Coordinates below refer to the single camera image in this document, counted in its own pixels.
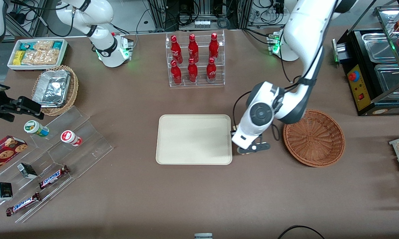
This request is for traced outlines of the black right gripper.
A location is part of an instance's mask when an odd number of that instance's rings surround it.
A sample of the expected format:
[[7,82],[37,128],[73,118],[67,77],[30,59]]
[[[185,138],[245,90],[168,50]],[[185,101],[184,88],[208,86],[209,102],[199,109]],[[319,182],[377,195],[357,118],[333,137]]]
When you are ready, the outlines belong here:
[[5,121],[14,121],[18,110],[26,110],[27,115],[30,115],[39,120],[43,120],[45,114],[41,112],[41,105],[28,97],[20,96],[17,100],[7,97],[5,92],[0,92],[0,119]]

